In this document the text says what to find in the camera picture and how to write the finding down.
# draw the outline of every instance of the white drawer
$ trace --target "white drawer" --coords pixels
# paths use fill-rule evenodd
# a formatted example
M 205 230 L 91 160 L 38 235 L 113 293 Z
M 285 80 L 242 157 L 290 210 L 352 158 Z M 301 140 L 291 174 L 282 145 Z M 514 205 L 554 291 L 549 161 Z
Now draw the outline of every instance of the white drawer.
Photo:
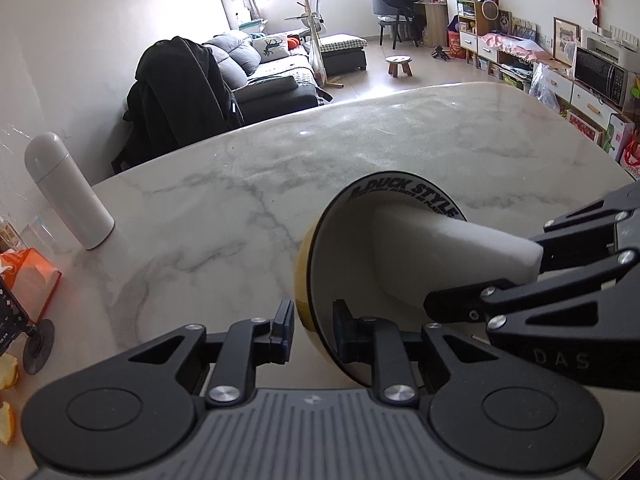
M 478 38 L 467 32 L 460 32 L 460 46 L 472 52 L 478 53 Z
M 478 54 L 494 63 L 498 62 L 498 50 L 495 47 L 487 45 L 480 37 L 478 37 Z
M 574 94 L 574 82 L 565 79 L 556 72 L 549 71 L 545 77 L 545 80 L 549 82 L 549 88 L 554 94 L 558 95 L 568 103 L 571 102 L 571 98 Z
M 571 104 L 605 130 L 609 127 L 611 114 L 616 112 L 609 105 L 603 104 L 600 99 L 577 84 L 574 85 Z

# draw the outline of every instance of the deer print pillow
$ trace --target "deer print pillow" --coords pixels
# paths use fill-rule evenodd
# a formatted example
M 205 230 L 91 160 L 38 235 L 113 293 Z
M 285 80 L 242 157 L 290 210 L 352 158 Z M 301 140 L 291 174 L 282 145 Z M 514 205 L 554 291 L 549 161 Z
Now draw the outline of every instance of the deer print pillow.
M 254 40 L 253 46 L 260 54 L 260 63 L 268 63 L 289 56 L 286 32 L 257 38 Z

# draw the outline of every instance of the power outlet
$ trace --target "power outlet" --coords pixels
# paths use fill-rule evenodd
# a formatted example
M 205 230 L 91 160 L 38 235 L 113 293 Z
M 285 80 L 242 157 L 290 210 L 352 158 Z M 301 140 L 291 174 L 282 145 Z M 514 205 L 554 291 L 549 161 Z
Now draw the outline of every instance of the power outlet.
M 551 48 L 553 46 L 552 38 L 550 36 L 545 36 L 544 34 L 538 34 L 538 41 L 541 46 L 548 46 Z

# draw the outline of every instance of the pink blanket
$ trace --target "pink blanket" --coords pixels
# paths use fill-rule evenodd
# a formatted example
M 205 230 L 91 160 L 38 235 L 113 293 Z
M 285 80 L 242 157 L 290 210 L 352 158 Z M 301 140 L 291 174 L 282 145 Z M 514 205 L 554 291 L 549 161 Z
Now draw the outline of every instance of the pink blanket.
M 522 57 L 527 61 L 538 61 L 541 59 L 552 59 L 544 48 L 539 46 L 535 41 L 521 40 L 519 38 L 510 38 L 490 32 L 482 37 L 482 40 L 489 46 L 493 46 L 498 50 L 508 52 L 514 56 Z

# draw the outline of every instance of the marble tabletop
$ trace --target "marble tabletop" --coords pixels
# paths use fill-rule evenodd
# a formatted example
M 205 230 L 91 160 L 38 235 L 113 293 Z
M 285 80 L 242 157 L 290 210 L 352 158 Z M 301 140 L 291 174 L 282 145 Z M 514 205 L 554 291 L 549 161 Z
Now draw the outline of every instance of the marble tabletop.
M 116 226 L 85 251 L 51 212 L 36 246 L 64 277 L 47 317 L 50 361 L 2 392 L 18 415 L 58 377 L 186 323 L 220 332 L 270 317 L 292 297 L 293 265 L 314 219 L 344 186 L 380 170 L 436 183 L 469 221 L 529 237 L 543 223 L 631 182 L 562 117 L 509 86 L 471 83 L 329 105 L 206 140 L 110 178 L 95 191 Z M 14 342 L 21 354 L 23 339 Z M 327 388 L 350 380 L 298 327 L 291 361 L 258 386 Z M 604 478 L 640 449 L 634 394 L 593 390 L 606 410 L 591 462 Z M 0 474 L 34 469 L 24 440 L 0 446 Z

